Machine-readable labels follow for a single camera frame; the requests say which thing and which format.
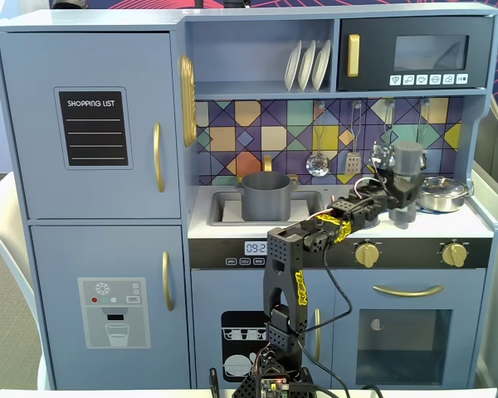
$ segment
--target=stove knob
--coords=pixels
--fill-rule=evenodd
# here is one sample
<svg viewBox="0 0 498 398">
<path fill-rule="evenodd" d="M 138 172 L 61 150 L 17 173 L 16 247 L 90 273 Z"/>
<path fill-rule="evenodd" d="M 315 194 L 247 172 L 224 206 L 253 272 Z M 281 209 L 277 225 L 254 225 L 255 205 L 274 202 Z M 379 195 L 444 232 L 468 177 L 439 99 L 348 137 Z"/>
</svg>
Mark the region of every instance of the stove knob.
<svg viewBox="0 0 498 398">
<path fill-rule="evenodd" d="M 459 243 L 451 243 L 442 249 L 442 260 L 448 265 L 455 265 L 457 268 L 465 264 L 466 249 Z"/>
<path fill-rule="evenodd" d="M 367 268 L 372 268 L 378 260 L 380 252 L 372 243 L 363 243 L 356 249 L 356 260 Z"/>
</svg>

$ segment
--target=microwave window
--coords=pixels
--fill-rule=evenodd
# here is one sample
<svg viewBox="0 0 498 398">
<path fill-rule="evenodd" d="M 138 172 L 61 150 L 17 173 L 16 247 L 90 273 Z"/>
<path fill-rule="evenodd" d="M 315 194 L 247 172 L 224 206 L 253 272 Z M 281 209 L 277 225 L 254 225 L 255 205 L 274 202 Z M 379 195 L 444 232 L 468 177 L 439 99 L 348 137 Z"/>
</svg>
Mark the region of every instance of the microwave window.
<svg viewBox="0 0 498 398">
<path fill-rule="evenodd" d="M 468 36 L 399 36 L 395 70 L 465 69 Z"/>
</svg>

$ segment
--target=blue cabinet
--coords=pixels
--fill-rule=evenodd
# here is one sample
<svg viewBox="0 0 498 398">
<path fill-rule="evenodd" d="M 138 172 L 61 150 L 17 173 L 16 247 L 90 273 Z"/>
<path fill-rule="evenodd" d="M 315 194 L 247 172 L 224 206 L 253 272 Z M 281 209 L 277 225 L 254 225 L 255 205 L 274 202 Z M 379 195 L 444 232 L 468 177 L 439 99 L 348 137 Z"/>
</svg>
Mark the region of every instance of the blue cabinet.
<svg viewBox="0 0 498 398">
<path fill-rule="evenodd" d="M 168 33 L 0 33 L 0 52 L 29 218 L 180 218 Z"/>
<path fill-rule="evenodd" d="M 354 310 L 334 324 L 333 371 L 351 389 L 467 388 L 485 273 L 335 271 Z M 336 294 L 336 313 L 346 308 Z"/>
<path fill-rule="evenodd" d="M 58 390 L 190 387 L 180 227 L 32 236 Z"/>
<path fill-rule="evenodd" d="M 208 369 L 215 367 L 221 388 L 237 388 L 253 371 L 258 351 L 266 345 L 266 316 L 262 309 L 263 269 L 192 271 L 193 326 L 198 388 L 208 388 Z M 334 287 L 324 270 L 306 270 L 308 324 L 334 314 Z M 332 327 L 310 332 L 306 347 L 320 361 L 332 366 Z M 314 382 L 330 387 L 330 376 L 306 357 Z"/>
</svg>

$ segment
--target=gold oven handle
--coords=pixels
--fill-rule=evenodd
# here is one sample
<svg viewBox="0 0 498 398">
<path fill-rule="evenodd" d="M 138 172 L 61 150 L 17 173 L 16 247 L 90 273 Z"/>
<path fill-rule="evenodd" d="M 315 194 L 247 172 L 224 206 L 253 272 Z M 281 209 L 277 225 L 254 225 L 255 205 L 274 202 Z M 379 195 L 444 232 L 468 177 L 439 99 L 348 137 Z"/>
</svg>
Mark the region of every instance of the gold oven handle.
<svg viewBox="0 0 498 398">
<path fill-rule="evenodd" d="M 316 308 L 314 311 L 315 325 L 321 324 L 321 310 Z M 319 361 L 321 358 L 321 328 L 315 330 L 315 360 Z"/>
<path fill-rule="evenodd" d="M 359 35 L 349 35 L 349 68 L 348 77 L 358 77 L 359 74 Z"/>
<path fill-rule="evenodd" d="M 398 297 L 426 297 L 442 292 L 445 287 L 439 284 L 438 286 L 433 286 L 430 289 L 422 290 L 420 292 L 405 292 L 403 290 L 388 288 L 387 286 L 373 286 L 373 289 L 380 293 L 391 294 L 392 296 Z"/>
<path fill-rule="evenodd" d="M 153 152 L 155 156 L 155 174 L 157 176 L 157 187 L 159 192 L 164 192 L 163 170 L 160 166 L 160 123 L 155 122 L 153 134 Z"/>
<path fill-rule="evenodd" d="M 168 275 L 169 256 L 168 252 L 163 252 L 163 287 L 164 287 L 164 301 L 168 311 L 173 311 L 172 299 L 169 297 L 169 275 Z"/>
</svg>

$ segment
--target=chalkboard sign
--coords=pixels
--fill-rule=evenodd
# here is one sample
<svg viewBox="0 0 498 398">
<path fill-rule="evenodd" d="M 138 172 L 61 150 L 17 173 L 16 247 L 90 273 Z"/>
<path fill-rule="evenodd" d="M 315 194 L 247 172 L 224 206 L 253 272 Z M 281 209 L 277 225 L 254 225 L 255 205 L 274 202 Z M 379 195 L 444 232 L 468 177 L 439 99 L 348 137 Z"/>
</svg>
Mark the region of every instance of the chalkboard sign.
<svg viewBox="0 0 498 398">
<path fill-rule="evenodd" d="M 128 166 L 120 91 L 60 91 L 70 166 Z"/>
</svg>

